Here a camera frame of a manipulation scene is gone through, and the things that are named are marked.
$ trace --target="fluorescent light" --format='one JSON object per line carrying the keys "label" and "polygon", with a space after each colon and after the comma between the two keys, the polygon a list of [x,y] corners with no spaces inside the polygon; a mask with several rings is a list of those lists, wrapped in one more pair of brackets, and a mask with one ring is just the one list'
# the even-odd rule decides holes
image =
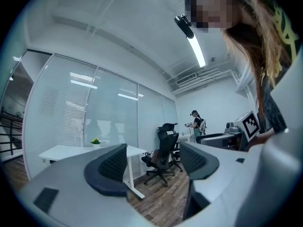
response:
{"label": "fluorescent light", "polygon": [[205,63],[205,60],[204,60],[204,56],[203,56],[201,47],[199,45],[199,42],[198,42],[198,40],[196,38],[196,35],[194,35],[194,38],[192,38],[192,39],[189,39],[189,38],[187,38],[187,39],[188,39],[191,47],[193,48],[193,50],[194,50],[194,52],[196,54],[196,57],[197,57],[197,60],[199,62],[200,67],[205,66],[206,63]]}
{"label": "fluorescent light", "polygon": [[126,98],[129,98],[129,99],[132,99],[132,100],[136,100],[136,101],[138,101],[138,99],[137,98],[135,98],[135,97],[132,97],[132,96],[126,96],[126,95],[124,95],[124,94],[118,94],[118,96],[122,96],[122,97],[126,97]]}
{"label": "fluorescent light", "polygon": [[96,86],[93,86],[93,85],[90,85],[90,84],[86,84],[86,83],[82,83],[82,82],[78,82],[78,81],[74,81],[74,80],[71,80],[71,83],[78,84],[78,85],[85,86],[85,87],[91,87],[93,89],[97,89]]}
{"label": "fluorescent light", "polygon": [[22,56],[20,56],[20,57],[13,56],[13,59],[14,59],[15,61],[21,61],[21,58],[22,58]]}

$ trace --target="white desk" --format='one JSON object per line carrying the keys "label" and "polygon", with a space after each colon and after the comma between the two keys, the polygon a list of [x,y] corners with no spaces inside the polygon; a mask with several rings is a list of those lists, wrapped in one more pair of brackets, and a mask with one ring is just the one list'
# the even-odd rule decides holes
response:
{"label": "white desk", "polygon": [[[59,161],[64,158],[77,156],[100,148],[104,148],[104,147],[100,147],[100,145],[94,145],[93,147],[74,147],[74,146],[57,145],[41,153],[39,157],[42,158],[43,162],[45,162],[45,160]],[[124,183],[141,199],[144,198],[145,196],[134,187],[132,157],[140,154],[144,154],[145,152],[147,151],[144,149],[139,149],[129,145],[127,146],[126,149],[129,179],[128,181],[124,181]]]}
{"label": "white desk", "polygon": [[195,142],[196,140],[192,138],[190,134],[185,134],[185,135],[179,134],[178,141]]}

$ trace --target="glass wall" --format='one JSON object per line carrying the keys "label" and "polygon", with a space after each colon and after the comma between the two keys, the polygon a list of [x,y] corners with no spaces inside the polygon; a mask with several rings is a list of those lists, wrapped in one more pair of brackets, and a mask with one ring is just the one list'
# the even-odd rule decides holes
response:
{"label": "glass wall", "polygon": [[28,98],[24,123],[24,157],[29,178],[49,163],[39,155],[56,145],[82,145],[84,107],[97,67],[55,55]]}
{"label": "glass wall", "polygon": [[[178,122],[174,101],[101,68],[55,55],[28,101],[24,149],[29,177],[49,165],[39,155],[57,145],[91,147],[98,138],[101,147],[126,143],[151,152],[159,147],[158,127],[164,122]],[[132,157],[133,177],[146,169],[140,157]]]}
{"label": "glass wall", "polygon": [[[101,146],[138,146],[138,85],[98,69],[86,106],[83,146],[98,137]],[[132,158],[133,176],[140,176],[139,156]]]}

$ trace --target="person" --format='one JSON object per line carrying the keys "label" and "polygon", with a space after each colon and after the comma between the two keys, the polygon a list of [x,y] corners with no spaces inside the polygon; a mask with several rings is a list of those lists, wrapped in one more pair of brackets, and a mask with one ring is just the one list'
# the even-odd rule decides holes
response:
{"label": "person", "polygon": [[295,60],[301,41],[274,0],[185,0],[187,19],[198,29],[220,28],[228,52],[244,55],[254,74],[260,115],[271,129],[253,138],[248,148],[286,129],[270,95]]}
{"label": "person", "polygon": [[196,139],[198,136],[202,134],[199,128],[203,120],[201,119],[197,110],[193,110],[190,115],[193,116],[195,120],[194,120],[194,124],[188,125],[188,127],[194,128],[194,135]]}

